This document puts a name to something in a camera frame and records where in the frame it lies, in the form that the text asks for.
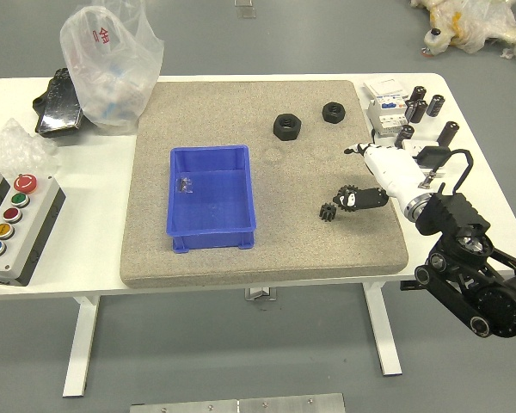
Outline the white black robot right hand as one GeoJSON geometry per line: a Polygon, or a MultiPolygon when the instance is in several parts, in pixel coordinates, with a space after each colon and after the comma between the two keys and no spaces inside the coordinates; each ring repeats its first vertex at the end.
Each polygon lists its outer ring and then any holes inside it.
{"type": "Polygon", "coordinates": [[[405,218],[412,222],[418,219],[431,198],[431,191],[421,186],[425,176],[409,153],[392,146],[362,143],[349,146],[344,152],[360,154],[379,186],[368,189],[353,185],[341,187],[333,198],[338,207],[347,212],[372,209],[382,207],[394,198],[405,218]]]}

